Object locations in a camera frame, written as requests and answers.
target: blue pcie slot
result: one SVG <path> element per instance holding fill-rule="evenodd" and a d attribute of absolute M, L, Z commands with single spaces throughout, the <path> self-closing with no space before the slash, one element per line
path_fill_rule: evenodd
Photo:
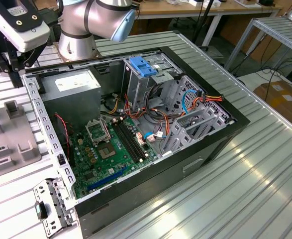
<path fill-rule="evenodd" d="M 112 180 L 118 178 L 119 176 L 123 175 L 123 173 L 124 173 L 124 171 L 125 171 L 126 169 L 127 169 L 127 167 L 121 169 L 120 171 L 118 171 L 118 172 L 116 172 L 116 173 L 114 173 L 114 174 L 112 174 L 112 175 L 110 175 L 110 176 L 108 176 L 108 177 L 106 177 L 106 178 L 104 178 L 104 179 L 102 179 L 102 180 L 96 182 L 96 183 L 93 183 L 92 185 L 89 185 L 89 186 L 87 187 L 87 190 L 88 190 L 88 191 L 89 191 L 89 190 L 93 190 L 93 189 L 95 189 L 95 188 L 100 187 L 101 185 L 104 185 L 104 184 L 106 184 L 106 183 L 108 183 L 108 182 L 110 182 L 110 181 L 112 181 Z"/>

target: ram slot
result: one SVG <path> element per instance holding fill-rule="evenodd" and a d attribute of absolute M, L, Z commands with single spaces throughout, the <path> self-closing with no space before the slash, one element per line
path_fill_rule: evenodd
<path fill-rule="evenodd" d="M 146 158 L 133 136 L 122 123 L 113 124 L 112 127 L 135 163 L 139 162 L 139 159 Z"/>
<path fill-rule="evenodd" d="M 135 138 L 131 135 L 131 133 L 127 129 L 127 127 L 123 123 L 119 124 L 119 127 L 123 131 L 124 135 L 127 135 L 127 139 L 130 141 L 132 146 L 135 148 L 136 153 L 139 154 L 139 157 L 142 159 L 145 159 L 146 157 L 145 157 L 143 150 L 140 148 L 140 145 L 136 142 Z"/>

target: table leg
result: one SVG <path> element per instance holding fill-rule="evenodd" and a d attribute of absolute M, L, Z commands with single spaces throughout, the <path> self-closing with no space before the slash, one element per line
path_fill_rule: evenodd
<path fill-rule="evenodd" d="M 239 40 L 239 42 L 237 43 L 236 47 L 234 48 L 232 54 L 230 55 L 229 59 L 227 60 L 227 62 L 225 63 L 224 68 L 226 70 L 229 70 L 233 61 L 235 60 L 237 54 L 239 53 L 239 51 L 241 50 L 241 48 L 243 47 L 244 42 L 246 41 L 246 39 L 248 38 L 248 36 L 250 35 L 254 25 L 254 19 L 252 19 L 250 21 L 250 23 L 248 24 L 247 28 L 245 29 L 241 39 Z"/>
<path fill-rule="evenodd" d="M 279 11 L 278 10 L 274 10 L 269 17 L 275 17 L 277 15 L 277 13 L 279 13 Z M 259 43 L 259 41 L 262 39 L 262 37 L 264 35 L 265 35 L 265 33 L 260 31 L 260 33 L 257 35 L 255 40 L 253 41 L 252 45 L 250 46 L 250 48 L 246 52 L 247 56 L 255 49 L 255 47 L 257 46 L 257 44 Z"/>
<path fill-rule="evenodd" d="M 222 17 L 221 14 L 214 16 L 213 21 L 211 23 L 211 26 L 209 28 L 209 31 L 207 32 L 205 39 L 202 43 L 202 46 L 209 46 L 209 43 L 213 37 L 213 34 L 214 34 L 214 32 L 215 32 L 215 30 L 216 30 L 216 28 L 221 20 L 221 17 Z"/>

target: metal workbench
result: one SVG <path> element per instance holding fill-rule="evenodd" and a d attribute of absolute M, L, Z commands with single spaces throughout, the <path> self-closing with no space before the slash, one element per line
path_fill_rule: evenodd
<path fill-rule="evenodd" d="M 230 69 L 233 61 L 235 60 L 239 51 L 242 49 L 246 39 L 248 38 L 254 27 L 260 29 L 261 32 L 258 34 L 250 49 L 247 51 L 247 55 L 257 46 L 258 42 L 265 34 L 273 37 L 274 39 L 281 42 L 292 50 L 292 21 L 288 20 L 284 16 L 255 18 L 250 21 L 241 39 L 235 46 L 231 56 L 226 62 L 224 66 L 226 70 Z"/>
<path fill-rule="evenodd" d="M 292 238 L 292 125 L 289 122 L 180 34 L 131 36 L 121 44 L 100 40 L 97 46 L 104 56 L 170 46 L 251 123 L 216 160 L 92 239 Z M 23 104 L 43 158 L 0 177 L 0 239 L 45 238 L 33 207 L 32 187 L 44 178 L 55 177 L 56 171 L 26 90 L 13 89 L 8 78 L 0 77 L 0 107 L 4 99 L 17 99 Z M 57 238 L 80 238 L 80 230 L 73 228 Z"/>

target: yellow cable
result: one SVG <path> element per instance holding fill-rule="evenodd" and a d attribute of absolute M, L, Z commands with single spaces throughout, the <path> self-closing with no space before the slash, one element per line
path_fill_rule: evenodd
<path fill-rule="evenodd" d="M 114 107 L 114 109 L 113 109 L 112 111 L 108 112 L 108 114 L 113 114 L 113 113 L 115 113 L 116 110 L 117 110 L 117 105 L 118 105 L 118 99 L 116 99 L 116 103 L 115 103 L 115 107 Z"/>
<path fill-rule="evenodd" d="M 221 98 L 222 96 L 207 96 L 207 97 L 209 97 L 209 98 Z"/>

